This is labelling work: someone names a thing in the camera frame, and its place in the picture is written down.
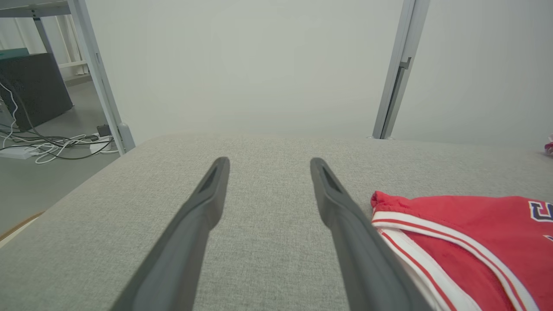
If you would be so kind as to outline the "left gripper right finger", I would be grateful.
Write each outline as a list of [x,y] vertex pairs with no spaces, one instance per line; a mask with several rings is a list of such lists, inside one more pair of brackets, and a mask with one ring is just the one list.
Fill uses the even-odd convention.
[[330,229],[350,311],[431,311],[393,251],[322,158],[310,161],[318,211]]

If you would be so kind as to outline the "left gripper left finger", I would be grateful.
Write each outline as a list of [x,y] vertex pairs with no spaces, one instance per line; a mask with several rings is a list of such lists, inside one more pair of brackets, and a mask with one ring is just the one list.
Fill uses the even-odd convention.
[[192,311],[210,231],[219,223],[230,161],[217,158],[110,311]]

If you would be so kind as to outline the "red Bulls basketball jersey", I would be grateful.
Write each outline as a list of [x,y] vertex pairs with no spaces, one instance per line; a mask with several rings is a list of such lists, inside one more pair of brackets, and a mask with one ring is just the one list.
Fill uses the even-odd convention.
[[377,191],[371,204],[433,311],[553,311],[553,203]]

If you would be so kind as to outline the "short white power strip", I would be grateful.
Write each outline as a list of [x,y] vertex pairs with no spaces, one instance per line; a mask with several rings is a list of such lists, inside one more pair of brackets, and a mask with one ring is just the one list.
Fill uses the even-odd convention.
[[99,136],[98,140],[92,141],[89,145],[89,151],[91,154],[109,154],[117,152],[116,149],[112,149],[112,144],[112,136]]

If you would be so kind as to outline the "long white power strip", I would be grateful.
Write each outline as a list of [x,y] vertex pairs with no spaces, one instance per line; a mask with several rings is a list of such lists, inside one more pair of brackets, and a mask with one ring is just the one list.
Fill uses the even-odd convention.
[[6,147],[0,149],[0,158],[12,158],[26,160],[30,157],[36,157],[39,155],[35,148],[15,146],[13,148]]

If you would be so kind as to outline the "black cabinet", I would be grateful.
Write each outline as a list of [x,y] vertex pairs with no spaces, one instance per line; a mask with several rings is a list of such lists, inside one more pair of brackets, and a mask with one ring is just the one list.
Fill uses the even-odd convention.
[[0,60],[0,98],[21,130],[31,130],[73,108],[50,53]]

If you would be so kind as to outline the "teal box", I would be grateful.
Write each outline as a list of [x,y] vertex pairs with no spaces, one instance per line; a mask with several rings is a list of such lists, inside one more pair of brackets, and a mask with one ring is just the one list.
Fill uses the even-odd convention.
[[0,60],[12,59],[18,57],[27,57],[30,53],[26,48],[14,48],[0,50]]

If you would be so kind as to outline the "grey metal partition post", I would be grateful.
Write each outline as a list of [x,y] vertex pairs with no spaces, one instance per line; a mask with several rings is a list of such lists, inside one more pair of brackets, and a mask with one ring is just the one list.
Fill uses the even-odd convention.
[[390,139],[431,0],[404,0],[372,138]]

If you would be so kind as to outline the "grey partition end post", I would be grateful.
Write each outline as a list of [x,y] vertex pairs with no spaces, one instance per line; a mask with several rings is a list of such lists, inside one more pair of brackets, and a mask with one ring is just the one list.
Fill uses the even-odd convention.
[[112,132],[114,143],[120,155],[126,154],[135,148],[136,144],[129,126],[122,121],[119,114],[112,87],[105,71],[102,55],[99,51],[86,1],[67,0],[67,4],[75,24],[79,43],[83,48],[95,90],[99,96],[103,113]]

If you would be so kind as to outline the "grey metal table frame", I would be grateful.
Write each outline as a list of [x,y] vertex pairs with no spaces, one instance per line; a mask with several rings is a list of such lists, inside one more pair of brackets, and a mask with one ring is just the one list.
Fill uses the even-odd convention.
[[43,19],[70,14],[68,0],[0,0],[0,18],[31,18],[46,52],[50,54],[53,49]]

